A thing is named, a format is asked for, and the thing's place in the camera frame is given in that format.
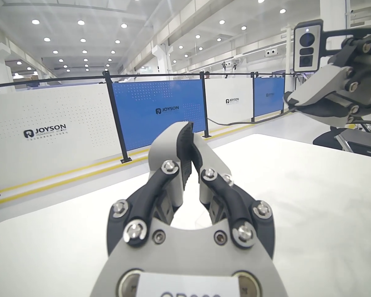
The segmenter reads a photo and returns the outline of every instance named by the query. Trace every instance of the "perforated panel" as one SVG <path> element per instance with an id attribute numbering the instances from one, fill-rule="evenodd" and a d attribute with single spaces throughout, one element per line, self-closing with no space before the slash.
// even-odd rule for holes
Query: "perforated panel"
<path id="1" fill-rule="evenodd" d="M 120 152 L 106 85 L 0 95 L 0 186 Z"/>
<path id="2" fill-rule="evenodd" d="M 202 82 L 171 80 L 113 84 L 127 150 L 150 145 L 178 121 L 205 129 Z"/>

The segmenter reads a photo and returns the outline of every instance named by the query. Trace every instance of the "ceiling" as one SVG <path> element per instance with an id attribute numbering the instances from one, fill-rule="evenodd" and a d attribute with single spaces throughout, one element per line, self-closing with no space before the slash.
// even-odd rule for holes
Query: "ceiling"
<path id="1" fill-rule="evenodd" d="M 371 0 L 351 0 L 351 6 L 365 2 Z M 286 9 L 286 12 L 281 14 L 281 9 Z M 231 51 L 239 46 L 238 41 L 259 41 L 283 32 L 288 24 L 295 25 L 319 17 L 320 0 L 265 0 L 263 3 L 258 3 L 258 0 L 234 0 L 180 39 L 171 42 L 174 47 L 170 54 L 173 70 Z M 225 23 L 220 24 L 220 20 L 225 20 Z"/>
<path id="2" fill-rule="evenodd" d="M 101 74 L 107 64 L 112 72 L 117 72 L 127 62 L 128 55 L 145 47 L 187 2 L 0 0 L 0 29 L 25 51 L 42 60 L 58 77 L 85 75 L 85 65 L 90 69 L 88 75 Z M 34 19 L 40 23 L 32 24 Z"/>

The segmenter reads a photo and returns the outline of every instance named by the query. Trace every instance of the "robotic arm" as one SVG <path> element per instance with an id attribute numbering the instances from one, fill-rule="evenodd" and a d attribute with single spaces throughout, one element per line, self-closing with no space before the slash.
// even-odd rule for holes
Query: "robotic arm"
<path id="1" fill-rule="evenodd" d="M 294 29 L 294 70 L 317 71 L 320 58 L 333 55 L 294 92 L 284 95 L 289 109 L 334 127 L 360 123 L 371 114 L 371 28 L 323 32 L 323 21 Z M 327 38 L 352 35 L 342 49 L 327 51 Z"/>
<path id="2" fill-rule="evenodd" d="M 91 297 L 286 297 L 273 265 L 270 206 L 234 184 L 231 171 L 192 123 L 174 123 L 151 145 L 147 183 L 115 202 L 107 226 L 109 259 Z M 191 174 L 212 226 L 170 226 Z"/>

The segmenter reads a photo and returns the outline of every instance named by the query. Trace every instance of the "joyson logo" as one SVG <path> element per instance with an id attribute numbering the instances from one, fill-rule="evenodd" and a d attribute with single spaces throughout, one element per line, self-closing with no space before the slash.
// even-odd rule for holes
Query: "joyson logo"
<path id="1" fill-rule="evenodd" d="M 179 110 L 179 106 L 170 106 L 169 108 L 157 108 L 156 109 L 156 114 L 161 114 L 162 112 L 168 112 L 168 111 L 173 111 L 173 110 Z"/>
<path id="2" fill-rule="evenodd" d="M 25 138 L 29 138 L 30 140 L 35 140 L 52 137 L 56 135 L 62 135 L 65 133 L 68 133 L 67 128 L 65 124 L 62 124 L 36 128 L 36 130 L 28 129 L 23 132 L 23 136 L 25 136 Z"/>

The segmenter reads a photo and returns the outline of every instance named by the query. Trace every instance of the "white tabletop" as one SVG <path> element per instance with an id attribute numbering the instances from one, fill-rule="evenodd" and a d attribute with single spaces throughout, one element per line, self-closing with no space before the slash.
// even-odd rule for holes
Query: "white tabletop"
<path id="1" fill-rule="evenodd" d="M 290 297 L 371 297 L 371 157 L 252 135 L 216 148 L 235 183 L 268 202 Z M 87 297 L 107 260 L 111 204 L 147 174 L 0 223 L 0 297 Z M 195 171 L 173 225 L 208 226 Z"/>

